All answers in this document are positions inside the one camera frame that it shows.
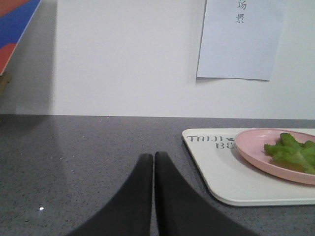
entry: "cutting board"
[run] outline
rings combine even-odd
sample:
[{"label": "cutting board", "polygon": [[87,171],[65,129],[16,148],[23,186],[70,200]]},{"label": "cutting board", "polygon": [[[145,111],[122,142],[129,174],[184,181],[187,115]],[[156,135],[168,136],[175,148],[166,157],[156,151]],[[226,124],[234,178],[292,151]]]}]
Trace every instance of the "cutting board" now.
[{"label": "cutting board", "polygon": [[[183,139],[219,201],[232,206],[315,204],[315,185],[285,180],[261,171],[237,151],[234,138],[248,129],[187,129]],[[315,135],[315,129],[287,129]]]}]

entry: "colorful painting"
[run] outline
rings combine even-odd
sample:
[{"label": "colorful painting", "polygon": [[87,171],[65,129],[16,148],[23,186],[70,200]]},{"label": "colorful painting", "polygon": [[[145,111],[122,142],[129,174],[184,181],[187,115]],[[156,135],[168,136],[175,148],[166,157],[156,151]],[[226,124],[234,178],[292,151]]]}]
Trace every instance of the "colorful painting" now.
[{"label": "colorful painting", "polygon": [[39,3],[40,0],[0,0],[0,75]]}]

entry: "paper sign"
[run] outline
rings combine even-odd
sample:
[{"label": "paper sign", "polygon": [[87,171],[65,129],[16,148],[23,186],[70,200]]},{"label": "paper sign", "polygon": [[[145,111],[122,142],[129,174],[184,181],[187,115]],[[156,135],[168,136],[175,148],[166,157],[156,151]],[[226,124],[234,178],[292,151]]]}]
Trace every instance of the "paper sign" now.
[{"label": "paper sign", "polygon": [[0,75],[39,3],[40,0],[0,0]]},{"label": "paper sign", "polygon": [[197,77],[270,80],[286,0],[208,0]]}]

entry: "speckled countertop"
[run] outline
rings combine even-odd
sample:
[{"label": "speckled countertop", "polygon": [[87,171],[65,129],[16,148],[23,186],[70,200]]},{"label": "speckled countertop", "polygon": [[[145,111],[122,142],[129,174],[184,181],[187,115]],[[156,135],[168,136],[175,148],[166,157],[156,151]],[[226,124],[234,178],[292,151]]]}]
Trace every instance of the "speckled countertop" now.
[{"label": "speckled countertop", "polygon": [[[262,127],[314,128],[315,121],[0,115],[0,235],[65,236],[110,200],[139,154],[158,150],[209,204],[259,235],[314,235],[315,206],[217,201],[181,138],[188,128]],[[151,235],[158,235],[154,209]]]}]

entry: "pink plate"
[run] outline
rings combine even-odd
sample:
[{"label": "pink plate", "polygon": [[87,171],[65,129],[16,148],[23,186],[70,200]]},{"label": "pink plate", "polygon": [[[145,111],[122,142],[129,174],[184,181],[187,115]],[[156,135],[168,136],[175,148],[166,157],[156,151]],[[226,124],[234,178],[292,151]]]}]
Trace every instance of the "pink plate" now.
[{"label": "pink plate", "polygon": [[252,165],[274,176],[287,180],[314,184],[315,175],[286,169],[272,163],[272,158],[265,155],[264,145],[274,145],[280,139],[281,133],[290,133],[297,141],[307,140],[315,142],[315,136],[284,129],[250,129],[239,133],[235,137],[235,144],[239,153]]}]

